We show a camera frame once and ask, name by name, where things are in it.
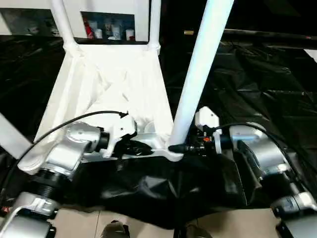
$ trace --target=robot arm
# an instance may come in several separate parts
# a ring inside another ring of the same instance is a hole
[[[229,134],[213,131],[219,126],[218,117],[208,108],[195,116],[201,136],[191,145],[170,146],[176,153],[221,154],[222,148],[239,151],[251,167],[262,189],[272,199],[271,209],[281,218],[276,227],[282,238],[313,238],[317,234],[317,204],[312,194],[298,180],[278,146],[261,131],[247,125],[229,128]]]
[[[84,122],[67,126],[6,215],[0,238],[53,238],[56,229],[47,219],[56,216],[84,153],[103,150],[104,156],[110,157],[117,142],[135,135],[136,124],[129,115],[121,118],[109,133]]]

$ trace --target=red bottle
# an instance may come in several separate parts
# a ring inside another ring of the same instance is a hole
[[[84,20],[84,26],[87,34],[88,39],[93,39],[94,38],[94,32],[92,28],[89,26],[88,20],[86,18],[83,18]]]

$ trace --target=metal rod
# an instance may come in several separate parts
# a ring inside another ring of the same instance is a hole
[[[64,47],[76,46],[73,32],[71,31],[69,19],[62,0],[51,0],[51,10],[58,31],[64,40]]]
[[[0,146],[19,159],[31,143],[0,113]]]
[[[159,23],[160,23],[161,0],[152,0],[151,2],[151,22],[150,22],[150,40],[149,48],[156,49],[159,54]]]
[[[169,145],[185,142],[234,0],[208,0],[178,104]]]

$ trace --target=black plastic sheet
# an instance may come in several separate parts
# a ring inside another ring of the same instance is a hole
[[[32,138],[63,60],[62,42],[25,37],[6,40],[0,47],[0,111]],[[190,57],[176,46],[161,51],[173,114]],[[210,107],[221,123],[257,122],[300,147],[316,165],[315,75],[317,64],[303,50],[221,45],[199,108]],[[102,208],[172,229],[205,214],[270,203],[243,158],[230,151],[223,156],[185,156],[178,163],[162,157],[131,159],[120,171],[115,163],[82,164],[65,205],[85,211]],[[304,169],[315,188],[315,176]]]

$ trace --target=black cable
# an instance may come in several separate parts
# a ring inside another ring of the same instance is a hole
[[[1,186],[2,189],[1,189],[1,192],[0,192],[0,206],[2,206],[3,199],[5,198],[6,189],[7,189],[8,185],[9,185],[10,179],[11,179],[15,169],[17,168],[17,165],[24,158],[24,156],[26,156],[27,153],[30,152],[30,150],[32,150],[43,139],[45,139],[48,135],[52,134],[53,132],[57,131],[58,129],[61,129],[62,127],[66,126],[68,124],[71,124],[72,122],[77,121],[79,119],[86,118],[86,117],[89,117],[89,116],[92,116],[92,115],[97,115],[97,114],[118,114],[121,117],[124,117],[124,116],[128,115],[127,113],[121,113],[121,112],[117,112],[117,111],[97,111],[97,112],[87,113],[87,114],[83,114],[83,115],[81,115],[79,117],[73,118],[71,120],[68,120],[68,121],[56,126],[55,128],[49,130],[45,134],[43,134],[40,138],[38,138],[36,141],[34,141],[34,143],[21,155],[21,157],[18,160],[16,160],[16,162],[9,169],[7,175],[3,179],[3,183],[2,183],[2,186]]]

